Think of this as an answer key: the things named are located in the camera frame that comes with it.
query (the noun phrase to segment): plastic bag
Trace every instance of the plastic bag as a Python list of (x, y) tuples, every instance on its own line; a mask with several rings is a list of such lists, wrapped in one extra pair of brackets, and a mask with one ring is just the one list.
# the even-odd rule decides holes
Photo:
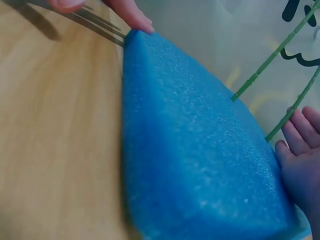
[[(232, 91), (258, 69), (311, 10), (315, 0), (137, 1), (155, 29), (199, 60)], [(269, 133), (320, 65), (320, 12), (241, 99)], [(320, 79), (301, 103), (320, 110)], [(281, 137), (279, 132), (273, 139)]]

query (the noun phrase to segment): blue foam block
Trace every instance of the blue foam block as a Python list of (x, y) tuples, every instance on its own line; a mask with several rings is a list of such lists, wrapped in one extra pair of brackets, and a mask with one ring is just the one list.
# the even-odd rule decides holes
[(231, 91), (158, 34), (131, 31), (123, 64), (126, 200), (145, 240), (303, 233), (271, 146)]

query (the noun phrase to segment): wooden table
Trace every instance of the wooden table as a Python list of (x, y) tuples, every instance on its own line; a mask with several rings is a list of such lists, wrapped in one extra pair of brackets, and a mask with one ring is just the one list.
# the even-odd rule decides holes
[(120, 174), (123, 37), (97, 1), (0, 2), (0, 239), (137, 239)]

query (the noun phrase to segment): black printed design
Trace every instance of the black printed design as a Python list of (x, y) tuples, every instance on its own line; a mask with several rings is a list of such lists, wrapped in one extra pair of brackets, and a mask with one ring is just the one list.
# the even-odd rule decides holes
[[(282, 13), (282, 19), (285, 22), (289, 23), (294, 19), (295, 14), (298, 9), (298, 6), (299, 6), (299, 3), (300, 3), (300, 0), (288, 0), (288, 3), (285, 6), (284, 11)], [(312, 9), (311, 6), (305, 5), (304, 6), (305, 15), (308, 15), (308, 13), (311, 11), (311, 9)], [(316, 20), (315, 15), (311, 16), (311, 18), (308, 20), (308, 24), (313, 28), (317, 26), (317, 20)], [(281, 56), (283, 59), (285, 59), (285, 60), (296, 59), (300, 65), (305, 66), (305, 67), (313, 67), (313, 66), (320, 65), (320, 58), (317, 58), (314, 60), (305, 60), (303, 58), (301, 52), (299, 52), (295, 55), (289, 56), (289, 55), (287, 55), (286, 49), (284, 48), (280, 53), (281, 53)]]

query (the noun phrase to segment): green stick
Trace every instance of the green stick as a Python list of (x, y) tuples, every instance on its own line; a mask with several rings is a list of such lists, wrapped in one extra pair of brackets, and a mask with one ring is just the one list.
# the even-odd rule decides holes
[(266, 67), (272, 62), (273, 59), (281, 52), (282, 49), (294, 38), (294, 36), (302, 29), (305, 23), (311, 18), (315, 11), (320, 8), (320, 0), (312, 6), (311, 11), (305, 16), (305, 18), (299, 23), (299, 25), (291, 32), (287, 38), (278, 46), (278, 48), (271, 54), (271, 56), (258, 68), (258, 70), (240, 87), (240, 89), (232, 96), (231, 100), (234, 102), (241, 94), (244, 93), (247, 88), (259, 77), (259, 75), (266, 69)]
[(286, 124), (286, 122), (290, 119), (292, 114), (295, 112), (295, 110), (298, 108), (299, 104), (302, 102), (302, 100), (307, 95), (308, 91), (310, 90), (312, 84), (314, 84), (316, 78), (318, 77), (320, 73), (320, 66), (316, 69), (315, 73), (313, 74), (312, 78), (308, 82), (308, 84), (303, 89), (302, 93), (299, 95), (299, 97), (296, 99), (290, 110), (286, 113), (286, 115), (281, 119), (281, 121), (275, 126), (275, 128), (266, 136), (265, 140), (269, 142), (276, 134), (277, 132)]

